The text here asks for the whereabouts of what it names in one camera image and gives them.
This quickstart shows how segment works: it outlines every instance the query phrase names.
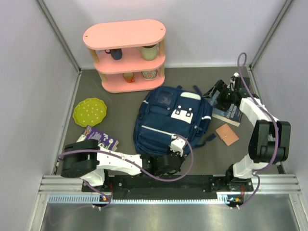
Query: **mug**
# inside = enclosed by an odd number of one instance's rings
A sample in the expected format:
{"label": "mug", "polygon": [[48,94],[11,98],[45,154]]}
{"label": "mug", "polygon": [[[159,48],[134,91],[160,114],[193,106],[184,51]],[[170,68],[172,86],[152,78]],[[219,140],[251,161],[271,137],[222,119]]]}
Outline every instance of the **mug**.
{"label": "mug", "polygon": [[146,80],[153,80],[157,76],[157,69],[156,70],[151,70],[151,71],[142,71],[141,72],[144,79]]}
{"label": "mug", "polygon": [[135,82],[133,72],[124,73],[123,78],[125,79],[127,83]]}
{"label": "mug", "polygon": [[139,50],[137,47],[136,49],[137,51],[141,53],[143,59],[147,61],[154,60],[157,57],[157,46],[156,45],[145,46],[145,47],[142,47],[141,50]]}
{"label": "mug", "polygon": [[122,58],[122,49],[111,49],[109,51],[105,50],[107,54],[111,54],[114,60],[119,60]]}

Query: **gray floor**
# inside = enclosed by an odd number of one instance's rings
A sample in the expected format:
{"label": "gray floor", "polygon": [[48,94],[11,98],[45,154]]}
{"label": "gray floor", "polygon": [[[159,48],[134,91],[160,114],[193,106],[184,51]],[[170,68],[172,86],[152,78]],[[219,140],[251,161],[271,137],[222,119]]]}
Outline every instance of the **gray floor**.
{"label": "gray floor", "polygon": [[299,231],[288,195],[257,195],[240,210],[226,205],[48,204],[41,231]]}
{"label": "gray floor", "polygon": [[[209,90],[218,79],[229,82],[230,77],[237,71],[235,67],[207,68],[166,68],[165,86],[182,85],[186,90],[193,90],[197,85],[202,92]],[[101,79],[95,70],[84,70],[81,75],[74,107],[86,98],[97,97],[107,105],[107,116],[102,123],[95,127],[119,140],[118,151],[135,154],[132,134],[138,108],[145,98],[147,91],[112,94],[106,92],[101,85]],[[207,134],[222,126],[224,122],[213,118]],[[230,127],[239,136],[239,140],[231,146],[216,137],[205,147],[194,149],[194,165],[190,174],[224,174],[226,169],[247,154],[247,147],[253,126],[246,116],[243,116],[240,126]],[[64,144],[74,143],[84,128],[75,124],[71,117]],[[183,163],[182,172],[190,164],[190,157]],[[272,167],[265,173],[277,173]]]}

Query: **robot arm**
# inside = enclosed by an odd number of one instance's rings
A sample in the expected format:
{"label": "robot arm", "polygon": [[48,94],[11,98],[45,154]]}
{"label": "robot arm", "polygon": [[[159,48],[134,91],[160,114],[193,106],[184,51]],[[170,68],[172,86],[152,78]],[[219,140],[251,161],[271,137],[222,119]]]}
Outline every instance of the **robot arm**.
{"label": "robot arm", "polygon": [[78,153],[63,157],[63,167],[61,176],[66,178],[81,178],[86,180],[91,186],[104,185],[106,170],[120,171],[135,176],[141,170],[135,165],[125,160],[137,164],[139,167],[156,175],[179,169],[182,164],[183,148],[185,141],[172,135],[170,153],[177,155],[158,156],[156,158],[149,155],[129,155],[120,152],[110,151],[104,148],[103,144],[98,144],[96,140],[76,142],[65,147],[65,151],[94,149],[108,152],[120,158],[103,153]]}
{"label": "robot arm", "polygon": [[[264,168],[271,160],[274,154],[275,132],[273,122],[270,117],[265,114],[262,109],[266,110],[261,104],[260,99],[255,98],[258,105],[251,98],[247,98],[246,90],[243,89],[241,80],[238,74],[235,73],[231,78],[231,84],[227,87],[228,90],[223,90],[222,99],[224,103],[235,103],[239,109],[248,117],[251,124],[254,126],[254,131],[248,146],[248,154],[232,167],[233,176],[239,179],[249,179],[252,177],[252,170]],[[291,125],[288,122],[279,121],[273,117],[279,129],[279,145],[274,164],[280,161],[285,161],[289,154],[289,142]]]}

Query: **blue mug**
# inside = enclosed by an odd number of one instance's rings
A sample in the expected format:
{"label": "blue mug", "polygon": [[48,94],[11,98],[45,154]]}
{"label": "blue mug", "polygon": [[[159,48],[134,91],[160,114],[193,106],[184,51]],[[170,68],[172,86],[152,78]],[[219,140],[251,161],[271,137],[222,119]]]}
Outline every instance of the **blue mug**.
{"label": "blue mug", "polygon": [[114,60],[119,60],[122,58],[122,49],[111,49],[109,51],[105,50],[107,54],[111,54]]}

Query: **pink shelf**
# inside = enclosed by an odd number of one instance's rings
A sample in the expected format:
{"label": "pink shelf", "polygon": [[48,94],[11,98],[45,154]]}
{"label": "pink shelf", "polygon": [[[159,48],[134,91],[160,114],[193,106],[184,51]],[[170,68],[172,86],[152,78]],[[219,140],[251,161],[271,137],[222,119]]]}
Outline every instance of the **pink shelf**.
{"label": "pink shelf", "polygon": [[158,69],[163,65],[165,56],[157,56],[152,61],[142,58],[142,55],[136,48],[122,49],[123,56],[120,60],[114,60],[110,54],[102,51],[98,54],[99,63],[94,63],[96,70],[103,74],[118,74],[125,72],[139,72]]}
{"label": "pink shelf", "polygon": [[152,90],[161,86],[165,81],[165,76],[160,77],[159,72],[153,80],[145,80],[141,72],[134,73],[135,82],[127,83],[122,74],[106,75],[107,81],[102,82],[103,88],[110,93],[120,93],[128,91]]}
{"label": "pink shelf", "polygon": [[83,35],[86,46],[93,50],[142,47],[159,43],[166,34],[165,26],[153,19],[100,23]]}

